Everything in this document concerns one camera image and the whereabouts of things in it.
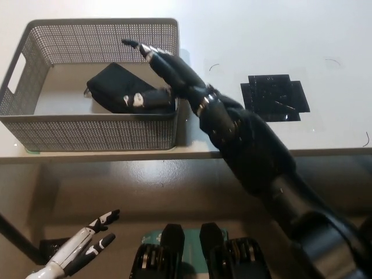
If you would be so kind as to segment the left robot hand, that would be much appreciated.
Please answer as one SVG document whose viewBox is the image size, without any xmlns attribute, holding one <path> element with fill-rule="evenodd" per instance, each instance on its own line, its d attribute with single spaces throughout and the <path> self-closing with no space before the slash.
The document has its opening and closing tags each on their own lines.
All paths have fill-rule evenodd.
<svg viewBox="0 0 372 279">
<path fill-rule="evenodd" d="M 119 219 L 119 214 L 119 209 L 107 212 L 83 227 L 59 248 L 43 268 L 29 274 L 27 279 L 66 278 L 76 274 L 92 262 L 116 238 L 111 233 L 97 243 L 91 244 L 94 235 L 106 231 L 108 225 Z"/>
</svg>

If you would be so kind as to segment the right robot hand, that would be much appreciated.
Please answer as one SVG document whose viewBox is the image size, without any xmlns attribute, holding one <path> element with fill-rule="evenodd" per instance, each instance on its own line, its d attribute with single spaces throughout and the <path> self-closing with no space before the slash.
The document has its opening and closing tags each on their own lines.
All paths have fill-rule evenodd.
<svg viewBox="0 0 372 279">
<path fill-rule="evenodd" d="M 199 105 L 208 94 L 207 85 L 186 62 L 154 46 L 128 39 L 121 42 L 136 49 L 152 70 L 170 86 L 174 94 L 187 100 L 192 111 L 197 113 Z"/>
</svg>

